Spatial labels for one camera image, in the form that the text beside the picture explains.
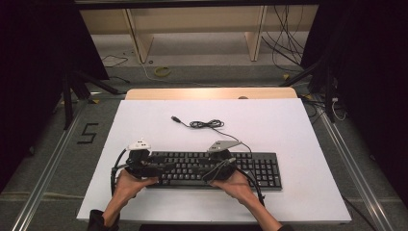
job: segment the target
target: hand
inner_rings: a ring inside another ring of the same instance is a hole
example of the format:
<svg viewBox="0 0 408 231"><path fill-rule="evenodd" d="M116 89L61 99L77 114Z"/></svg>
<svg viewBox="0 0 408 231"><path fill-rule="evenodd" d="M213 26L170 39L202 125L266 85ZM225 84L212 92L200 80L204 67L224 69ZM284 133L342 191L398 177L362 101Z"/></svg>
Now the hand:
<svg viewBox="0 0 408 231"><path fill-rule="evenodd" d="M136 194L141 191L141 189L148 185L155 184L158 180L158 177L138 179L124 169L117 177L116 189L113 197L118 197L124 201L128 201L135 197Z"/></svg>
<svg viewBox="0 0 408 231"><path fill-rule="evenodd" d="M127 205L128 201L135 197L141 189L156 183L158 180L158 177L137 179L127 172L127 170L122 170L117 177L114 195L102 215L104 225L111 227L119 215L120 210Z"/></svg>
<svg viewBox="0 0 408 231"><path fill-rule="evenodd" d="M256 199L256 196L249 187L246 177L237 170L230 178L228 178L228 180L215 180L212 181L210 185L223 189L227 194L231 195L233 198L237 198L238 201L245 206L253 198Z"/></svg>

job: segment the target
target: metal rail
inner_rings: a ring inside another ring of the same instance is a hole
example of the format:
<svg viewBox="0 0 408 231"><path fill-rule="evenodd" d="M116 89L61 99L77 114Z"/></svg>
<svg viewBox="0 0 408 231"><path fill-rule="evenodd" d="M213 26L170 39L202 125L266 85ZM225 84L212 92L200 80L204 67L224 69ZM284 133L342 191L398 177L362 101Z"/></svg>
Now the metal rail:
<svg viewBox="0 0 408 231"><path fill-rule="evenodd" d="M61 157L63 156L68 142L72 136L73 131L78 124L79 119L81 118L82 111L87 106L87 100L81 100L78 102L78 109L75 112L74 118L70 126L64 130L63 135L61 136L54 152L48 161L42 175L40 176L36 186L30 194L30 197L27 199L25 205L21 209L19 215L17 216L12 231L22 231L27 230L34 213L37 210L39 203L41 202L42 196L47 189L55 170L58 167Z"/></svg>
<svg viewBox="0 0 408 231"><path fill-rule="evenodd" d="M315 98L317 100L321 100L318 95L315 95ZM390 220L387 218L387 215L381 203L378 201L375 193L372 191L369 183L364 177L362 170L358 167L356 161L354 160L353 155L345 144L342 135L337 129L336 124L330 122L330 119L326 116L322 109L318 108L318 112L319 114L322 114L321 118L323 120L324 126L329 132L333 143L336 145L337 150L339 151L340 156L342 157L342 160L345 164L345 167L347 168L347 171L350 174L354 185L356 186L359 194L366 204L367 209L369 210L372 220L374 221L377 229L379 231L393 231L394 228Z"/></svg>

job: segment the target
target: white table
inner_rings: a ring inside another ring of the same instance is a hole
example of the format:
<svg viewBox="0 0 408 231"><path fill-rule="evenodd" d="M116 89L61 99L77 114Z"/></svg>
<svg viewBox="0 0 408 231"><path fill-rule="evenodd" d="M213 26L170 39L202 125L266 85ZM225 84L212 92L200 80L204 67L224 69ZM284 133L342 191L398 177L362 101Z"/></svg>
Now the white table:
<svg viewBox="0 0 408 231"><path fill-rule="evenodd" d="M151 151L205 151L214 141L231 140L211 129L185 123L217 118L221 132L252 151L276 152L282 192L263 192L268 210L284 222L347 223L351 217L324 159L299 99L124 100L89 184L78 219L104 210L111 198L110 171L118 154L144 138ZM247 151L240 145L231 151ZM121 212L121 220L140 223L253 223L254 217L223 191L144 189Z"/></svg>

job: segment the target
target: person's right hand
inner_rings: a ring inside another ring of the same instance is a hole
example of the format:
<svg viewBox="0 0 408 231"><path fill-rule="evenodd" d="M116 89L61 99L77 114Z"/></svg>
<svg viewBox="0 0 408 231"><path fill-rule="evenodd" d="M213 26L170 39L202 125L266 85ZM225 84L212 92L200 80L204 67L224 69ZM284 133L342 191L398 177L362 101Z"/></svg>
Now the person's right hand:
<svg viewBox="0 0 408 231"><path fill-rule="evenodd" d="M230 178L228 178L228 180L214 180L210 183L210 185L223 189L227 194L238 199L238 201L243 205L249 203L249 201L253 198L256 199L256 196L249 187L246 177L237 170L231 175Z"/></svg>

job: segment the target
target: person's left hand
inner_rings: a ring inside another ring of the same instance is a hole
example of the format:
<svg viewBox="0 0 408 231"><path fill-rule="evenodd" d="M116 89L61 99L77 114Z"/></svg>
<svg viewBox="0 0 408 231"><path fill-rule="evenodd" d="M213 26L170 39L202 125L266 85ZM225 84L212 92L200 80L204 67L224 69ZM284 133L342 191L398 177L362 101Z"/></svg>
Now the person's left hand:
<svg viewBox="0 0 408 231"><path fill-rule="evenodd" d="M119 197L122 201L128 201L135 197L141 189L148 185L155 184L158 180L158 177L138 179L124 169L117 177L114 197Z"/></svg>
<svg viewBox="0 0 408 231"><path fill-rule="evenodd" d="M120 210L126 206L128 201L136 196L141 189L148 185L152 185L159 180L158 177L150 177L146 179L137 179L127 170L122 170L117 177L116 189L114 196L102 214L104 225L111 227L120 213Z"/></svg>

